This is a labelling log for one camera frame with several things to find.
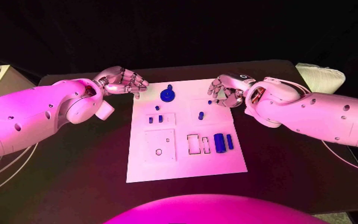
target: white board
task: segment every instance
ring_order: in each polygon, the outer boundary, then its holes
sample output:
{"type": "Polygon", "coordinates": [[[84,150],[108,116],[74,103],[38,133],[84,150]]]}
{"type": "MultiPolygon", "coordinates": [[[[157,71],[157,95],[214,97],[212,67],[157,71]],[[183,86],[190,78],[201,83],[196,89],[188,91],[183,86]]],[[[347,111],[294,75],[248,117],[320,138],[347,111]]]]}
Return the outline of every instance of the white board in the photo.
{"type": "Polygon", "coordinates": [[[139,99],[134,99],[126,183],[246,172],[230,109],[214,103],[207,104],[212,100],[207,96],[212,80],[151,83],[139,99]],[[167,84],[171,84],[174,91],[171,102],[160,100],[167,84]],[[203,112],[201,120],[197,119],[199,112],[203,112]],[[224,137],[224,153],[214,151],[216,133],[224,137]],[[227,149],[227,134],[232,150],[227,149]]]}

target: small blue piece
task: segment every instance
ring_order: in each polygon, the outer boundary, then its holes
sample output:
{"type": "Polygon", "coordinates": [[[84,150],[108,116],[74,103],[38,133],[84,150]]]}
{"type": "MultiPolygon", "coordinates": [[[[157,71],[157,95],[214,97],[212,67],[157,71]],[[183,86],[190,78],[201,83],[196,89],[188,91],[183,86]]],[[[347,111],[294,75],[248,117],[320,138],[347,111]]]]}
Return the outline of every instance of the small blue piece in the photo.
{"type": "Polygon", "coordinates": [[[226,152],[226,147],[224,147],[224,140],[223,140],[222,133],[216,133],[213,135],[213,140],[214,140],[216,153],[224,153],[226,152]]]}
{"type": "Polygon", "coordinates": [[[164,89],[161,92],[160,92],[160,99],[161,101],[164,102],[170,102],[173,99],[174,99],[174,92],[173,92],[173,87],[171,87],[171,84],[167,85],[167,89],[164,89]]]}
{"type": "Polygon", "coordinates": [[[199,112],[199,120],[203,119],[203,112],[199,112]]]}
{"type": "Polygon", "coordinates": [[[229,147],[229,150],[232,150],[232,149],[233,149],[233,144],[232,144],[230,135],[226,135],[226,140],[227,140],[227,147],[229,147]]]}

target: table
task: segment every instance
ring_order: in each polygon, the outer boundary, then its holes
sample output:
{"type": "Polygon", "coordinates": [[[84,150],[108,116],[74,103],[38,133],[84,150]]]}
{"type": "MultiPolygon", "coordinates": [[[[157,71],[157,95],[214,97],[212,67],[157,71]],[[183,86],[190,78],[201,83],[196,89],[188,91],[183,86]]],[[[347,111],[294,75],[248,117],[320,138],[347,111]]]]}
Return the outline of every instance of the table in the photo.
{"type": "MultiPolygon", "coordinates": [[[[213,78],[242,72],[302,79],[288,61],[259,61],[135,72],[148,82],[213,78]]],[[[95,73],[45,76],[40,85],[95,73]]],[[[100,223],[152,200],[186,194],[219,193],[279,203],[310,214],[358,210],[358,170],[340,162],[320,141],[284,126],[268,128],[232,109],[246,173],[125,183],[132,95],[105,99],[115,111],[106,121],[95,116],[66,124],[38,143],[18,175],[0,188],[0,219],[5,223],[100,223]]],[[[346,158],[347,148],[331,146],[346,158]]]]}

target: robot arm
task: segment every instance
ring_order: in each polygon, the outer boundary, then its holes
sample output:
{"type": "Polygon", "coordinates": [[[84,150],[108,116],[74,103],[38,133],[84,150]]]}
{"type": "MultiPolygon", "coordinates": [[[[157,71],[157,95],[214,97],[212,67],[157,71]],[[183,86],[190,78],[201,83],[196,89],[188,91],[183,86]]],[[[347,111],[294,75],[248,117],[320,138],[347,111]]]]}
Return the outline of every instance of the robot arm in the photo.
{"type": "Polygon", "coordinates": [[[113,108],[102,100],[109,94],[145,91],[147,81],[119,66],[105,69],[93,80],[61,80],[0,97],[0,156],[53,135],[60,126],[77,124],[92,115],[105,120],[113,108]]]}
{"type": "Polygon", "coordinates": [[[223,74],[213,80],[207,94],[213,92],[214,98],[223,88],[226,95],[224,100],[214,100],[216,104],[235,107],[245,97],[243,112],[265,126],[282,124],[291,131],[315,139],[358,146],[358,99],[310,93],[292,83],[304,92],[300,95],[292,87],[282,84],[287,81],[265,78],[255,82],[246,76],[246,82],[240,76],[223,74]]]}

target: black curtain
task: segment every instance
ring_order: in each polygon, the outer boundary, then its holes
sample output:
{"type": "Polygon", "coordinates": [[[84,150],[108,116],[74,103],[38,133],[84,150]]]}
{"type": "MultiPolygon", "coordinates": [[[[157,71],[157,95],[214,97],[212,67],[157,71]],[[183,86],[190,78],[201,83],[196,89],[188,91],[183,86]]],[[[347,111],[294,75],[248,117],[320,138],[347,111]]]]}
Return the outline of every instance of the black curtain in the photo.
{"type": "Polygon", "coordinates": [[[0,1],[0,61],[34,81],[113,65],[356,61],[356,0],[0,1]]]}

